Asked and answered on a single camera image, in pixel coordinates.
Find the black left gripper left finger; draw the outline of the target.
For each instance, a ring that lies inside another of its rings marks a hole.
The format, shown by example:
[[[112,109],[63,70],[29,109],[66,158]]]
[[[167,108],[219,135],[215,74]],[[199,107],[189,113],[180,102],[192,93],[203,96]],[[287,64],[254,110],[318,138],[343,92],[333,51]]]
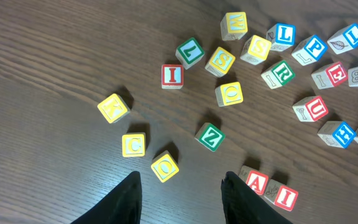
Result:
[[[141,214],[140,172],[133,171],[95,206],[71,224],[139,224]]]

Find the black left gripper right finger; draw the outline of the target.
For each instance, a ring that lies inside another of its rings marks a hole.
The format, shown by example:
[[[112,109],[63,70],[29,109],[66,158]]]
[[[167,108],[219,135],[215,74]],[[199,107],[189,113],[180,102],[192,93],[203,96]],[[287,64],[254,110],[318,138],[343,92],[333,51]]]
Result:
[[[291,224],[232,171],[221,182],[221,195],[227,224]]]

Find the red letter A block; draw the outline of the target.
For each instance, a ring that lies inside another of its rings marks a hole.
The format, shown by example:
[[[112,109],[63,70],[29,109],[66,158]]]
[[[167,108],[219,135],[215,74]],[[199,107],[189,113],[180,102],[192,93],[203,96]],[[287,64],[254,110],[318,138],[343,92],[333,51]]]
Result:
[[[269,177],[251,167],[242,166],[239,177],[248,185],[257,195],[263,195],[269,182]]]

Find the red letter I block moved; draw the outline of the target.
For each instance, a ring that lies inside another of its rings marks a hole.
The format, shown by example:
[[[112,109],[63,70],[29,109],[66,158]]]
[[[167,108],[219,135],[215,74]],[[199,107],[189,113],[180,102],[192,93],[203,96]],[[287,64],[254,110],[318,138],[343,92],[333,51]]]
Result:
[[[276,180],[270,179],[264,197],[277,207],[291,212],[298,198],[298,191]]]

